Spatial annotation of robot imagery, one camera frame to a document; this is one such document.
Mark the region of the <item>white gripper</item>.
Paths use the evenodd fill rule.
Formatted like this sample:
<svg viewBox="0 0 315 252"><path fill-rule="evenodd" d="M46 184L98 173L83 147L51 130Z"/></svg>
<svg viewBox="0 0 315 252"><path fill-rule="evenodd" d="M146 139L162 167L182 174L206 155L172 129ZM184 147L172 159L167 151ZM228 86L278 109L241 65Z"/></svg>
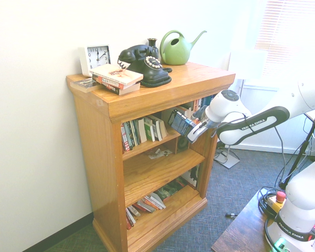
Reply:
<svg viewBox="0 0 315 252"><path fill-rule="evenodd" d="M194 143L200 135L202 135L208 129L216 127L216 122L211 121L210 119L203 119L200 122L191 121L192 130L187 135L187 139Z"/></svg>

